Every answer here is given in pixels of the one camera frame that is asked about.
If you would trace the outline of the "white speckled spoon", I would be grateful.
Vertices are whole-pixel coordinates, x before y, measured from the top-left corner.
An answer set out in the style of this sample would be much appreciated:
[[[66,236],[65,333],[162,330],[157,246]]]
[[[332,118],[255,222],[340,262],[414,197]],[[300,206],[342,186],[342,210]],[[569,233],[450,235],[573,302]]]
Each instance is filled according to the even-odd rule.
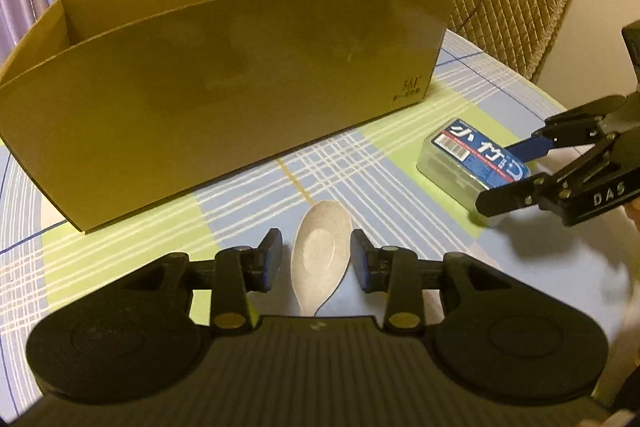
[[[305,213],[291,254],[291,283],[303,317],[313,317],[334,294],[350,260],[352,221],[335,200],[322,200]]]

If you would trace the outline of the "clear box blue label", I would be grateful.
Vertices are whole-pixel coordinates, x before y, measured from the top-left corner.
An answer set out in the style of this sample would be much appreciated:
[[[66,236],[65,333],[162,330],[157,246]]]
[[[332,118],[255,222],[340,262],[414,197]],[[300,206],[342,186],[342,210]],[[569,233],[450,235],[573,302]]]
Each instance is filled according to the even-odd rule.
[[[450,119],[423,141],[416,169],[474,222],[488,227],[502,218],[481,215],[475,205],[478,195],[530,176],[523,161],[460,118]]]

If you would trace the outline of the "brown cardboard sorting box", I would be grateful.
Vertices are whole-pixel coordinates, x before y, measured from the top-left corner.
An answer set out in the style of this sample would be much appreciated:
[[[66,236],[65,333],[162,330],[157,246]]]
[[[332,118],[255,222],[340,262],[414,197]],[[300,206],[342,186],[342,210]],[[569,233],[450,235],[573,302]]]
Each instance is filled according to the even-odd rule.
[[[421,102],[454,0],[55,0],[1,138],[80,231]]]

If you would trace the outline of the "checked tablecloth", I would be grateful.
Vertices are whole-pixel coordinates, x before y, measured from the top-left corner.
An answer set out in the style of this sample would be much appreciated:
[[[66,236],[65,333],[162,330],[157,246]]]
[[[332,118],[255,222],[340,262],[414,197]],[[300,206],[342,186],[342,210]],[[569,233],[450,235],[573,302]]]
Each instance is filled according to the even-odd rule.
[[[639,235],[623,210],[567,228],[527,208],[484,228],[416,170],[423,140],[454,118],[508,145],[561,105],[456,35],[446,35],[426,100],[264,162],[137,217],[84,234],[1,156],[1,416],[39,395],[27,336],[43,315],[171,251],[195,260],[257,244],[271,228],[294,239],[308,209],[339,202],[378,245],[427,259],[464,251],[591,315],[611,355],[597,395],[611,400],[639,363]]]

